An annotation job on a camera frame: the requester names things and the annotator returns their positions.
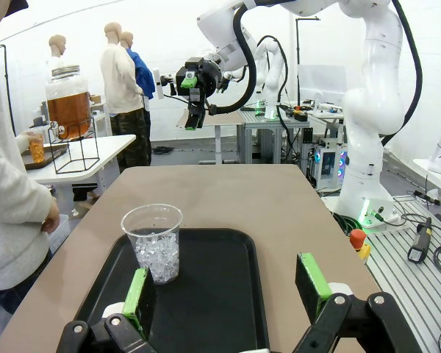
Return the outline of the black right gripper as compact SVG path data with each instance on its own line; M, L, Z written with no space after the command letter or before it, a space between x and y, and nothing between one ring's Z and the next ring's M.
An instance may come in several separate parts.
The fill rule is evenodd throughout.
M176 92L188 102L186 130L203 126L206 108L203 101L217 89L222 78L220 66L203 57L191 57L176 73Z

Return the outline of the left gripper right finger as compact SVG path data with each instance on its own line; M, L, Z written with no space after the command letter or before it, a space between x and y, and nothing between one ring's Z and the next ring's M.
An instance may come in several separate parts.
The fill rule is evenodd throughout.
M334 293L310 253L297 255L295 285L310 320L295 352L333 352L342 338L355 339L365 352L422 351L391 294L361 300Z

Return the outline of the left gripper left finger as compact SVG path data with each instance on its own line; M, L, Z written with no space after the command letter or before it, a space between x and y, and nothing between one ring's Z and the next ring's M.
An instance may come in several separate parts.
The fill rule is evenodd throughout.
M94 325L71 321L62 331L58 352L154 352L151 334L157 292L148 268L135 271L122 311Z

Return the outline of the person's right hand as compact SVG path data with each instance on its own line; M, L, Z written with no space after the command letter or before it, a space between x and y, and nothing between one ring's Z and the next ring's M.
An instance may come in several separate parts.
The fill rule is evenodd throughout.
M53 197L49 209L49 214L47 215L46 220L43 222L41 226L41 231L51 234L57 229L59 225L60 225L60 209L57 204L57 199Z

